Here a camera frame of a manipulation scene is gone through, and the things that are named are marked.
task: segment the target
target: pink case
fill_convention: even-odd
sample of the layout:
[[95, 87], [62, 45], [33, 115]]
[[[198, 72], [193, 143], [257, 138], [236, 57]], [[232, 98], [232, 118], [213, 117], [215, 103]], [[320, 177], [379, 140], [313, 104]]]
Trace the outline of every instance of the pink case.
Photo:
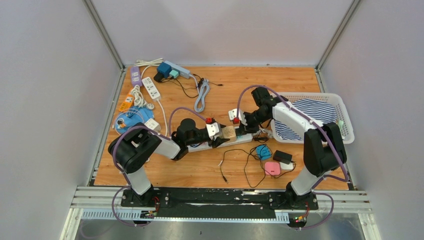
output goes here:
[[265, 162], [264, 169], [265, 169], [266, 175], [277, 176], [277, 175], [280, 175], [280, 173], [281, 173], [279, 162], [267, 161], [267, 162]]

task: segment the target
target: gray floor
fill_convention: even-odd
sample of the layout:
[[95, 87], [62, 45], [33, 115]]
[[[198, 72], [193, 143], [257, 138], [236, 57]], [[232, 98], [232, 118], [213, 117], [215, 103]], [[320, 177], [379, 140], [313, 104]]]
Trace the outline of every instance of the gray floor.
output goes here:
[[[318, 214], [310, 214], [308, 225], [320, 221]], [[152, 222], [145, 227], [128, 227], [111, 220], [85, 220], [83, 232], [86, 236], [101, 234], [102, 240], [364, 240], [357, 214], [333, 214], [321, 226], [296, 232], [285, 224], [275, 223], [206, 223], [206, 222]], [[80, 233], [76, 240], [83, 240]]]

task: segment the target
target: metal frame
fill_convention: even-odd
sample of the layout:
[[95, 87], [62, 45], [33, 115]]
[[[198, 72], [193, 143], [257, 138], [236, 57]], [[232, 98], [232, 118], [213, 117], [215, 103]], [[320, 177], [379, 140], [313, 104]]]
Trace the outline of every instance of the metal frame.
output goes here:
[[[113, 59], [121, 70], [121, 74], [119, 80], [116, 83], [115, 93], [113, 95], [113, 100], [110, 104], [109, 113], [107, 115], [106, 124], [104, 127], [103, 135], [101, 136], [99, 148], [97, 151], [97, 155], [95, 157], [95, 163], [93, 166], [93, 171], [90, 179], [96, 177], [97, 167], [100, 163], [101, 156], [103, 154], [103, 148], [106, 144], [106, 138], [109, 131], [109, 126], [112, 122], [112, 117], [114, 114], [114, 110], [117, 105], [117, 100], [120, 94], [120, 90], [124, 83], [124, 78], [126, 74], [126, 67], [123, 64], [118, 51], [115, 49], [105, 26], [103, 25], [96, 8], [92, 2], [92, 0], [82, 0], [84, 5], [87, 8], [88, 13], [90, 14], [93, 22], [95, 23], [97, 29], [99, 30], [107, 48], [109, 49]], [[329, 42], [327, 48], [325, 49], [322, 57], [320, 58], [318, 64], [315, 67], [315, 75], [319, 84], [319, 88], [321, 92], [325, 93], [327, 88], [325, 85], [325, 81], [323, 79], [321, 69], [323, 65], [326, 63], [329, 55], [331, 54], [333, 48], [337, 44], [341, 34], [345, 30], [349, 20], [352, 18], [355, 11], [358, 9], [361, 0], [353, 0], [350, 4], [346, 14], [344, 15], [342, 21], [340, 22], [336, 32], [334, 33], [331, 41]], [[266, 65], [255, 65], [257, 67], [266, 67]], [[278, 66], [278, 67], [308, 67], [308, 66]], [[119, 187], [106, 186], [106, 187], [77, 187], [75, 195], [73, 197], [68, 216], [66, 218], [65, 225], [62, 230], [62, 234], [60, 236], [61, 240], [73, 240], [78, 232], [78, 226], [81, 219], [90, 218], [90, 219], [109, 219], [111, 214], [111, 203], [113, 195]], [[267, 189], [257, 189], [255, 192], [272, 192], [274, 190]], [[334, 213], [355, 213], [358, 214], [362, 230], [366, 239], [381, 239], [379, 231], [377, 229], [376, 222], [374, 220], [373, 211], [370, 205], [370, 202], [367, 197], [367, 193], [365, 191], [353, 191], [353, 190], [316, 190], [316, 192], [324, 192], [330, 194], [334, 198]], [[116, 202], [119, 203], [122, 199], [122, 192], [117, 195]], [[331, 201], [327, 199], [325, 196], [317, 196], [319, 209], [312, 210], [312, 213], [328, 213], [331, 207]], [[124, 219], [131, 219], [135, 215], [131, 215], [134, 211], [140, 210], [154, 210], [153, 207], [121, 207], [117, 203], [116, 209], [119, 209], [123, 212]], [[255, 221], [265, 221], [270, 223], [280, 223], [284, 220], [284, 216], [286, 214], [300, 213], [302, 210], [276, 210], [276, 219], [216, 219], [216, 218], [208, 218], [208, 219], [188, 219], [188, 218], [157, 218], [153, 221], [179, 221], [179, 222], [232, 222], [232, 223], [241, 223], [241, 222], [255, 222]]]

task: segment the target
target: purple power strip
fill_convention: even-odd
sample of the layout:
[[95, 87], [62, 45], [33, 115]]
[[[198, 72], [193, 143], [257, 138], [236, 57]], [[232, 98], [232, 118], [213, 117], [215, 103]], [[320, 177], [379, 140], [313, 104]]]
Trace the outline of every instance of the purple power strip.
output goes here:
[[132, 86], [135, 87], [136, 85], [142, 87], [142, 78], [140, 77], [140, 68], [138, 66], [132, 66], [129, 69], [129, 72], [131, 74], [131, 83]]

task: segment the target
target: blue and white striped fabric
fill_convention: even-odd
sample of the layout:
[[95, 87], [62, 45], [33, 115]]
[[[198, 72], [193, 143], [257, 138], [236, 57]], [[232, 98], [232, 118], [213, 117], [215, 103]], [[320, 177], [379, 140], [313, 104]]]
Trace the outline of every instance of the blue and white striped fabric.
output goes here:
[[[305, 98], [293, 102], [293, 106], [309, 117], [322, 121], [324, 124], [336, 122], [337, 120], [334, 106], [324, 101]], [[275, 132], [283, 140], [302, 140], [302, 137], [280, 121], [275, 121]]]

